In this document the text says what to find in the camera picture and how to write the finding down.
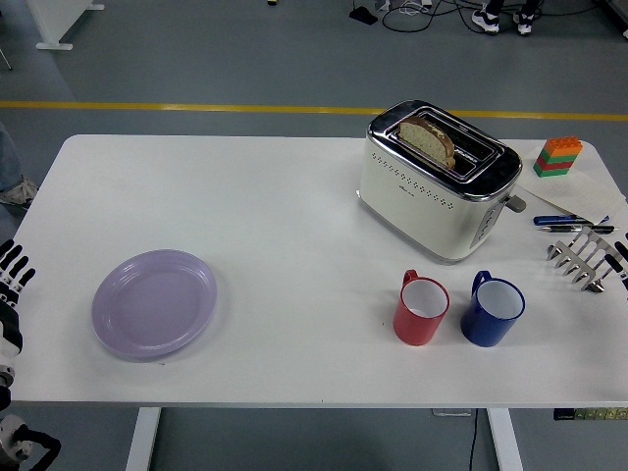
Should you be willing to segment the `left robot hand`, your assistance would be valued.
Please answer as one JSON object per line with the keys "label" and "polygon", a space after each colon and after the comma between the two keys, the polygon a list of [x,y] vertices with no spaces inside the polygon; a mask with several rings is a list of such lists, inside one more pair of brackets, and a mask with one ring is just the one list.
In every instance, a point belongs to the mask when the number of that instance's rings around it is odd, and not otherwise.
{"label": "left robot hand", "polygon": [[13,360],[22,352],[23,336],[17,306],[36,270],[29,266],[23,247],[12,239],[1,243],[1,385],[9,387],[15,378]]}

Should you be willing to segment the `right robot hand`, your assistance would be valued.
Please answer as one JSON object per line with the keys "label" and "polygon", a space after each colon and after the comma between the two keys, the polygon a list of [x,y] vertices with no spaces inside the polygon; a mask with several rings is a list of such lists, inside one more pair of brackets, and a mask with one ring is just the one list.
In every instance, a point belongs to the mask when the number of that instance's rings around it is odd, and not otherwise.
{"label": "right robot hand", "polygon": [[627,260],[627,247],[622,241],[616,241],[613,244],[614,252],[607,252],[604,255],[604,260],[608,263],[610,268],[619,276],[621,283],[625,288],[628,288],[627,268],[623,265],[623,262]]}

